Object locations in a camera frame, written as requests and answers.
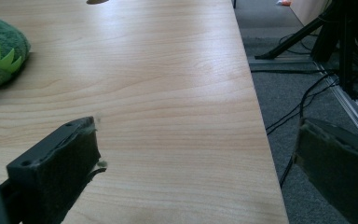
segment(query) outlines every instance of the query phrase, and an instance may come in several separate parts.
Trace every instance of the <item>floor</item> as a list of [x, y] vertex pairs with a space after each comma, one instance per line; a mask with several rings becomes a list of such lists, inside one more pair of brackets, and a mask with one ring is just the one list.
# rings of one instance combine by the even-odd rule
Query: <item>floor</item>
[[282, 37], [302, 27], [292, 9], [276, 0], [237, 0], [235, 14], [242, 37]]
[[[242, 38], [281, 38], [293, 34], [303, 27], [290, 7], [278, 6], [276, 2], [277, 0], [237, 0], [235, 14]], [[330, 102], [325, 103], [326, 106], [331, 106]], [[343, 121], [344, 123], [350, 122], [350, 119], [342, 120], [347, 120]], [[292, 198], [286, 195], [285, 198], [285, 202], [290, 203], [286, 204], [286, 208], [291, 223], [347, 223], [343, 217], [335, 214], [334, 211], [323, 208], [325, 204], [325, 202], [321, 202], [324, 200], [323, 198], [312, 198], [308, 200], [306, 203], [313, 202], [314, 205], [311, 204], [309, 206], [308, 212], [304, 211], [304, 207], [301, 205], [303, 202], [296, 203], [297, 199], [294, 199], [298, 197], [297, 194], [294, 194]], [[312, 194], [304, 193], [303, 197], [309, 198], [310, 195]]]

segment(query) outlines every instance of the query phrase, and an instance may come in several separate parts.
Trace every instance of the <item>screw hole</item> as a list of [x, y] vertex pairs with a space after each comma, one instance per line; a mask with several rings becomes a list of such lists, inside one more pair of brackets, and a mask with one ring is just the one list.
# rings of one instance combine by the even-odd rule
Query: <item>screw hole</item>
[[31, 162], [30, 161], [23, 161], [21, 163], [21, 166], [28, 166], [28, 165], [31, 165]]

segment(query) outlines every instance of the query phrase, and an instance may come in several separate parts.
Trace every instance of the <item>wood grain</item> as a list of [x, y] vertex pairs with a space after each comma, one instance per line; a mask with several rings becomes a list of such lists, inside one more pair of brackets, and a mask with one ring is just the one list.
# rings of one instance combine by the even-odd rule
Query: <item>wood grain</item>
[[228, 0], [0, 0], [32, 44], [0, 89], [5, 166], [94, 116], [106, 173], [65, 223], [287, 223]]

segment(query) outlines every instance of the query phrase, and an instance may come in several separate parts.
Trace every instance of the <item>black cable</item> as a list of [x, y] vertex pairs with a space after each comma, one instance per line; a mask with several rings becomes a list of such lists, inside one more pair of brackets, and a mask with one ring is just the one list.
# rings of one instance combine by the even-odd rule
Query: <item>black cable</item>
[[[279, 45], [283, 42], [284, 39], [288, 38], [289, 36], [291, 35], [294, 35], [294, 34], [290, 34], [290, 35], [286, 35], [284, 37], [282, 37], [280, 40], [279, 40]], [[297, 52], [297, 51], [293, 51], [293, 50], [290, 50], [290, 49], [287, 49], [286, 50], [287, 52], [291, 52], [291, 53], [294, 53], [294, 54], [299, 54], [299, 55], [307, 55], [307, 54], [310, 54], [310, 52]]]
[[[300, 111], [298, 112], [298, 113], [300, 114], [300, 118], [301, 118], [301, 119], [304, 117], [304, 108], [305, 108], [304, 103], [305, 103], [306, 99], [309, 97], [308, 94], [309, 94], [316, 86], [318, 86], [321, 81], [323, 81], [325, 78], [330, 77], [330, 76], [332, 76], [332, 75], [334, 75], [334, 74], [326, 74], [325, 76], [323, 76], [323, 77], [321, 77], [319, 80], [317, 80], [309, 89], [306, 90], [306, 92], [304, 93], [304, 95], [303, 95], [303, 97], [302, 97], [302, 99], [301, 99]], [[327, 88], [324, 88], [323, 90], [321, 90], [321, 91], [319, 91], [319, 92], [317, 92], [317, 93], [319, 94], [319, 93], [321, 93], [321, 92], [327, 90], [328, 88], [330, 88], [330, 87], [332, 87], [332, 86], [334, 86], [334, 85], [337, 85], [336, 81], [333, 82], [333, 83], [332, 83], [330, 86], [328, 86]], [[289, 174], [289, 172], [290, 172], [292, 166], [293, 166], [293, 158], [290, 158], [289, 162], [287, 162], [287, 165], [286, 165], [286, 167], [285, 167], [285, 169], [284, 169], [283, 175], [281, 176], [280, 181], [279, 181], [279, 184], [280, 184], [281, 188], [282, 188], [283, 183], [284, 183], [284, 180], [286, 179], [287, 175]]]
[[268, 70], [268, 69], [251, 69], [252, 73], [280, 73], [280, 74], [315, 74], [315, 73], [325, 73], [325, 72], [337, 72], [336, 69], [327, 69], [327, 70]]
[[[325, 87], [324, 89], [322, 89], [321, 91], [315, 92], [312, 95], [309, 95], [308, 97], [312, 97], [310, 99], [310, 101], [304, 106], [304, 108], [308, 107], [313, 99], [319, 95], [320, 93], [328, 90], [330, 87], [336, 86], [338, 85], [337, 82], [333, 82], [331, 85]], [[295, 112], [298, 108], [300, 107], [300, 104], [298, 104], [295, 108], [293, 108], [289, 113], [287, 113], [285, 116], [283, 116], [282, 118], [280, 118], [278, 121], [275, 121], [274, 123], [270, 124], [267, 128], [266, 131], [272, 127], [274, 127], [275, 125], [277, 125], [278, 123], [280, 123], [282, 120], [284, 120], [285, 118], [289, 117], [293, 112]], [[267, 135], [273, 133], [275, 130], [277, 130], [279, 127], [283, 126], [283, 124], [285, 124], [287, 121], [289, 121], [290, 119], [292, 119], [293, 117], [297, 116], [299, 114], [299, 112], [295, 113], [294, 115], [290, 116], [288, 119], [286, 119], [283, 123], [279, 124], [278, 126], [274, 127], [271, 131], [267, 132]]]

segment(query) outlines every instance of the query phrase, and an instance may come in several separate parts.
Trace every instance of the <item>wooden table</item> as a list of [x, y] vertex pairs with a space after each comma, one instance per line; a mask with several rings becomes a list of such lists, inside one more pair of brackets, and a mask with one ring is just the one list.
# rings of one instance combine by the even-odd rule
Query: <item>wooden table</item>
[[287, 223], [229, 0], [0, 0], [32, 43], [0, 90], [6, 165], [94, 116], [108, 162], [65, 223]]

